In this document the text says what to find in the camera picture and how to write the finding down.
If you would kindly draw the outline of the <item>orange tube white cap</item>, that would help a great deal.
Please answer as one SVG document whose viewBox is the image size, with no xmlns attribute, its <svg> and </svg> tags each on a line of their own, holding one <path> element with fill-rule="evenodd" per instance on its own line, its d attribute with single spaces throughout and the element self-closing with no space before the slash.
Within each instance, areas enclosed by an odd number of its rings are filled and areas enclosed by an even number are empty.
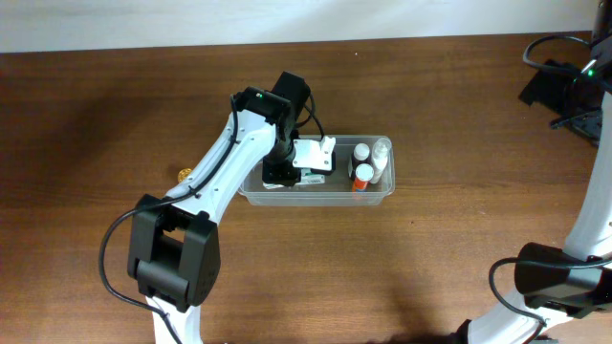
<svg viewBox="0 0 612 344">
<path fill-rule="evenodd" d="M 353 192 L 364 192 L 374 177 L 374 169 L 368 163 L 361 163 L 355 169 L 355 179 L 352 186 Z"/>
</svg>

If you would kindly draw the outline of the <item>black bottle white cap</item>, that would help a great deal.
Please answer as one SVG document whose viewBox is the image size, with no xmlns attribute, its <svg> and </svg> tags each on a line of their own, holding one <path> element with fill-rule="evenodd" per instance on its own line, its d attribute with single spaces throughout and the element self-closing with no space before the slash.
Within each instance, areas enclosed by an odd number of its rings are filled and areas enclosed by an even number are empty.
<svg viewBox="0 0 612 344">
<path fill-rule="evenodd" d="M 368 163 L 370 157 L 370 147 L 365 143 L 358 143 L 352 152 L 348 163 L 348 176 L 353 181 L 356 177 L 356 169 L 363 163 Z"/>
</svg>

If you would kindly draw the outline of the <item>white plastic bottle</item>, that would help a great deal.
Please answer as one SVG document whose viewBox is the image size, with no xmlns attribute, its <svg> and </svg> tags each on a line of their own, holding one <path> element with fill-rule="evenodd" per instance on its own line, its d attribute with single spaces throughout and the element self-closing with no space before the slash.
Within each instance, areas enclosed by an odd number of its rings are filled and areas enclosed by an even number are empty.
<svg viewBox="0 0 612 344">
<path fill-rule="evenodd" d="M 374 170 L 374 175 L 370 183 L 378 183 L 381 179 L 383 171 L 388 165 L 391 148 L 392 143 L 389 138 L 380 138 L 373 144 L 371 150 L 371 165 Z"/>
</svg>

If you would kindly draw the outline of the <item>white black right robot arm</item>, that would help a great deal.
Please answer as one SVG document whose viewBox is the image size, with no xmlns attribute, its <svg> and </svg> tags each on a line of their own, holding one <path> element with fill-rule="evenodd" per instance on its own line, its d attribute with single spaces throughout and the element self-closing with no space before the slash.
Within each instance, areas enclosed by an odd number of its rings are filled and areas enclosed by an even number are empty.
<svg viewBox="0 0 612 344">
<path fill-rule="evenodd" d="M 584 66 L 532 60 L 533 50 L 560 34 L 531 42 L 523 62 L 536 73 L 520 93 L 556 113 L 565 128 L 597 149 L 577 218 L 562 247 L 534 242 L 492 264 L 488 283 L 496 305 L 466 320 L 449 343 L 544 343 L 545 332 L 611 310 L 611 2 L 601 0 Z"/>
</svg>

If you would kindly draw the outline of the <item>white Panadol medicine box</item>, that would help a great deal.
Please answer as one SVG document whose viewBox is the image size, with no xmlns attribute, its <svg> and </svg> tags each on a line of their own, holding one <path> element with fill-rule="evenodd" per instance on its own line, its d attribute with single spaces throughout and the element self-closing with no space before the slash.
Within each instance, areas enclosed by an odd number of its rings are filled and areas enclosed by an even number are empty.
<svg viewBox="0 0 612 344">
<path fill-rule="evenodd" d="M 314 173 L 311 169 L 264 170 L 262 173 L 262 184 L 266 189 L 323 184 L 325 180 L 324 175 Z"/>
</svg>

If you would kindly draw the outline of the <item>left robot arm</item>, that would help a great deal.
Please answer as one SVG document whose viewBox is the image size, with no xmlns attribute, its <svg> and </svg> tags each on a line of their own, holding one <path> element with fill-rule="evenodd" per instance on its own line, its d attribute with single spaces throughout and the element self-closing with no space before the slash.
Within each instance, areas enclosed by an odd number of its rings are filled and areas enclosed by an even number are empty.
<svg viewBox="0 0 612 344">
<path fill-rule="evenodd" d="M 200 307 L 218 277 L 218 226 L 257 166 L 263 183 L 322 182 L 336 169 L 334 139 L 303 140 L 300 113 L 315 105 L 306 81 L 281 74 L 270 91 L 248 87 L 230 98 L 223 133 L 195 169 L 163 198 L 144 195 L 131 225 L 127 273 L 153 314 L 159 343 L 198 343 Z"/>
</svg>

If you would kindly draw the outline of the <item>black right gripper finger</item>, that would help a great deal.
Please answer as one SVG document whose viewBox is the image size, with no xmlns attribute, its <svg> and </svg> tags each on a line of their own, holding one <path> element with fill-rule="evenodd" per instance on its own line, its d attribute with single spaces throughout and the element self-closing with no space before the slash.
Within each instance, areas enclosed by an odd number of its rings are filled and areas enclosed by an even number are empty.
<svg viewBox="0 0 612 344">
<path fill-rule="evenodd" d="M 571 96 L 574 80 L 570 75 L 538 71 L 521 91 L 518 99 L 528 106 L 537 102 L 558 115 L 570 115 L 574 112 Z"/>
<path fill-rule="evenodd" d="M 573 116 L 559 117 L 549 124 L 551 129 L 566 128 L 591 145 L 598 147 L 601 141 L 602 110 L 578 111 Z"/>
</svg>

